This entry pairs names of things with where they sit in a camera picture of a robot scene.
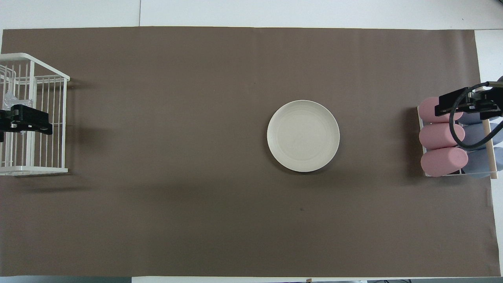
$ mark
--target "brown mat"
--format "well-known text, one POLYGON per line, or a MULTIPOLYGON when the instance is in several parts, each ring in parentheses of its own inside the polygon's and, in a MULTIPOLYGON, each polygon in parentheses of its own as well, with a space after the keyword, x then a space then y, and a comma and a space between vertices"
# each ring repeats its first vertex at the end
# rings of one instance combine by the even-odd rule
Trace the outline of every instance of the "brown mat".
POLYGON ((4 31, 72 77, 70 175, 1 177, 2 275, 499 276, 489 179, 427 178, 415 106, 479 82, 473 31, 4 31), (273 113, 334 114, 299 174, 273 113))

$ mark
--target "white rack frame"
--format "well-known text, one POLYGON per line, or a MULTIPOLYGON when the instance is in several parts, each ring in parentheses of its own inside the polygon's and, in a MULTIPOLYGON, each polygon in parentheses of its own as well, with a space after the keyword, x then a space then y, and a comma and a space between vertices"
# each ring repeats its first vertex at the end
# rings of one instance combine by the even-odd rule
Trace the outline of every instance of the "white rack frame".
POLYGON ((53 135, 5 132, 5 141, 0 143, 0 176, 68 172, 65 145, 69 80, 68 75, 26 53, 0 54, 2 99, 12 89, 18 99, 32 100, 33 108, 47 112, 53 124, 53 135))
MULTIPOLYGON (((419 106, 417 107, 417 117, 419 119, 419 130, 421 131, 423 129, 425 123, 423 122, 423 120, 419 116, 419 106)), ((486 135, 488 135, 489 132, 491 132, 489 120, 482 120, 482 126, 484 127, 484 133, 486 135)), ((498 172, 497 172, 497 169, 496 169, 496 156, 494 155, 494 145, 492 143, 492 139, 490 139, 485 145, 486 145, 486 148, 487 148, 487 157, 488 157, 488 161, 489 161, 489 169, 491 171, 489 171, 489 172, 478 172, 478 173, 462 173, 461 170, 458 170, 457 171, 458 174, 447 174, 447 175, 444 175, 444 176, 462 176, 462 175, 473 175, 473 174, 490 173, 491 179, 497 179, 498 178, 498 172)), ((425 154, 426 151, 427 151, 427 149, 423 145, 421 145, 421 147, 423 148, 423 154, 425 154)))

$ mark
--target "clear plastic bag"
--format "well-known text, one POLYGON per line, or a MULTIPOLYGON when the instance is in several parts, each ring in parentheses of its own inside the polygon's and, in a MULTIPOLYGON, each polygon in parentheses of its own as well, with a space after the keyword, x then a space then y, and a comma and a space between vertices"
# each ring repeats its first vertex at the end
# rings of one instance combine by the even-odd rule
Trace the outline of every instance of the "clear plastic bag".
POLYGON ((7 91, 4 94, 4 102, 2 105, 2 110, 10 110, 12 106, 16 104, 22 104, 28 107, 32 107, 33 101, 31 99, 19 100, 15 97, 11 91, 7 91))

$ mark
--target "pink cylinder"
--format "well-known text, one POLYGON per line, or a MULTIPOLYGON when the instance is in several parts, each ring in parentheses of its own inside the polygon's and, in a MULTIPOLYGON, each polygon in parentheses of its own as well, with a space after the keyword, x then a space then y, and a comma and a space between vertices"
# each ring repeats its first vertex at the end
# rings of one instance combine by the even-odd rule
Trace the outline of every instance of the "pink cylinder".
MULTIPOLYGON (((460 140, 465 138, 465 130, 460 125, 454 124, 454 131, 460 140)), ((456 145, 448 123, 424 126, 419 132, 419 141, 429 150, 450 148, 456 145)))
POLYGON ((463 168, 468 163, 466 151, 444 148, 426 152, 421 157, 421 167, 432 177, 440 177, 463 168))
MULTIPOLYGON (((438 105, 439 98, 438 97, 428 97, 419 104, 419 117, 424 122, 428 123, 447 123, 449 122, 449 114, 445 114, 442 116, 435 116, 435 106, 438 105)), ((463 112, 458 112, 454 114, 454 120, 457 120, 463 115, 463 112)))

